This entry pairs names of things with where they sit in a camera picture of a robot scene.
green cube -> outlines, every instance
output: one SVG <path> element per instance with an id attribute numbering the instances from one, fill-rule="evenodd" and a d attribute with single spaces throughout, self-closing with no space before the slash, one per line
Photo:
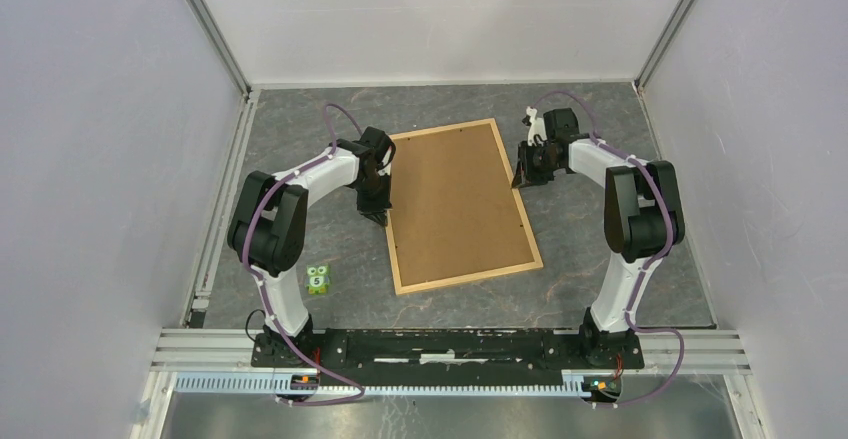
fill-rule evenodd
<path id="1" fill-rule="evenodd" d="M 326 294 L 330 287 L 330 266 L 307 266 L 306 290 L 310 294 Z"/>

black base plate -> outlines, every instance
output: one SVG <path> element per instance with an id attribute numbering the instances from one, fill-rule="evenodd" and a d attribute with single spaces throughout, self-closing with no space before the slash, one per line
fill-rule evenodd
<path id="1" fill-rule="evenodd" d="M 321 365 L 365 386 L 560 385 L 562 370 L 615 369 L 617 352 L 581 352 L 583 339 L 554 329 L 327 329 L 301 339 Z M 274 333 L 257 336 L 253 367 L 292 367 L 293 354 Z M 636 347 L 624 369 L 645 367 Z M 481 362 L 437 362 L 431 354 Z M 379 362 L 392 359 L 393 362 Z M 339 384 L 323 376 L 322 384 Z"/>

wooden frame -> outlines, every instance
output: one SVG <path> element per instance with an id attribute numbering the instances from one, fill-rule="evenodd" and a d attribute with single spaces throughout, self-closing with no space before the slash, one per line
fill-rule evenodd
<path id="1" fill-rule="evenodd" d="M 512 168 L 509 165 L 509 158 L 506 155 L 506 149 L 504 149 L 503 140 L 501 139 L 500 131 L 498 131 L 498 125 L 494 119 L 481 119 L 478 121 L 471 122 L 463 122 L 461 124 L 452 124 L 449 126 L 440 126 L 433 127 L 429 129 L 422 129 L 420 131 L 411 131 L 411 132 L 402 132 L 399 134 L 394 134 L 391 136 L 392 140 L 397 141 L 399 139 L 407 139 L 415 136 L 422 136 L 426 134 L 436 134 L 443 131 L 449 131 L 452 129 L 459 129 L 463 127 L 473 127 L 473 126 L 481 126 L 488 125 L 492 128 L 492 133 L 495 137 L 495 143 L 498 146 L 498 151 L 500 152 L 501 160 L 503 161 L 504 171 L 506 172 L 506 177 L 509 180 L 512 176 Z M 462 276 L 456 277 L 448 277 L 445 279 L 439 279 L 436 281 L 430 281 L 421 284 L 414 285 L 403 285 L 401 283 L 400 278 L 400 268 L 398 266 L 398 258 L 397 258 L 397 249 L 394 240 L 394 233 L 392 230 L 392 214 L 389 211 L 389 224 L 386 227 L 386 237 L 388 239 L 389 245 L 389 256 L 391 258 L 392 263 L 392 278 L 394 280 L 395 285 L 395 293 L 396 294 L 408 294 L 412 292 L 420 292 L 426 291 L 430 289 L 437 289 L 441 287 L 453 286 L 457 284 L 465 284 L 467 282 L 479 281 L 481 279 L 489 279 L 496 276 L 503 276 L 506 274 L 514 274 L 516 272 L 530 271 L 534 269 L 541 269 L 543 267 L 542 264 L 542 256 L 539 254 L 539 247 L 536 244 L 536 237 L 533 235 L 533 230 L 530 227 L 530 221 L 527 219 L 527 211 L 524 209 L 524 201 L 521 199 L 521 195 L 519 194 L 517 189 L 512 190 L 513 198 L 515 199 L 515 205 L 518 209 L 518 214 L 521 217 L 521 222 L 524 225 L 524 232 L 527 235 L 527 242 L 530 246 L 530 251 L 533 255 L 533 261 L 524 263 L 524 264 L 516 264 L 513 266 L 501 267 L 498 269 L 490 269 L 487 271 L 475 272 L 473 274 L 465 274 Z"/>

white wall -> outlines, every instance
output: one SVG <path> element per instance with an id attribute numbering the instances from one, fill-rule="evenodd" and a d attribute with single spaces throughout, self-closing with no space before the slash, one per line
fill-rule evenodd
<path id="1" fill-rule="evenodd" d="M 253 83 L 632 79 L 677 0 L 206 0 Z"/>
<path id="2" fill-rule="evenodd" d="M 127 436 L 239 101 L 184 0 L 0 0 L 0 437 Z"/>
<path id="3" fill-rule="evenodd" d="M 646 102 L 778 438 L 845 437 L 848 0 L 698 0 Z"/>

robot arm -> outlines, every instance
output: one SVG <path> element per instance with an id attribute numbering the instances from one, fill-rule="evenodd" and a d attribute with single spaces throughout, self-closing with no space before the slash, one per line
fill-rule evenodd
<path id="1" fill-rule="evenodd" d="M 266 309 L 277 314 L 284 329 L 277 331 L 266 310 L 266 325 L 274 332 L 296 336 L 309 321 L 295 267 L 303 251 L 309 207 L 335 189 L 347 186 L 357 191 L 356 207 L 360 214 L 381 226 L 387 224 L 394 143 L 385 132 L 369 127 L 359 140 L 339 140 L 337 146 L 331 160 L 303 174 L 299 171 L 307 163 L 274 175 L 258 171 L 248 175 L 230 223 L 227 243 L 241 251 L 251 217 L 262 197 L 277 181 L 295 172 L 295 177 L 268 203 L 266 210 L 276 209 L 276 215 L 273 219 L 260 218 L 249 251 L 250 264 L 265 282 Z M 330 151 L 327 148 L 321 155 Z"/>
<path id="2" fill-rule="evenodd" d="M 518 148 L 513 187 L 546 184 L 554 179 L 554 171 L 565 169 L 567 173 L 583 174 L 604 188 L 604 234 L 612 254 L 601 292 L 587 311 L 584 327 L 594 330 L 594 337 L 626 335 L 629 327 L 624 316 L 639 271 L 665 244 L 666 230 L 656 198 L 632 164 L 580 133 L 571 109 L 549 111 L 540 119 L 535 109 L 527 108 L 524 123 L 530 131 Z M 662 194 L 672 219 L 673 243 L 678 244 L 683 240 L 684 225 L 674 167 L 666 161 L 638 161 Z M 660 262 L 656 260 L 647 268 L 629 311 L 631 318 Z"/>

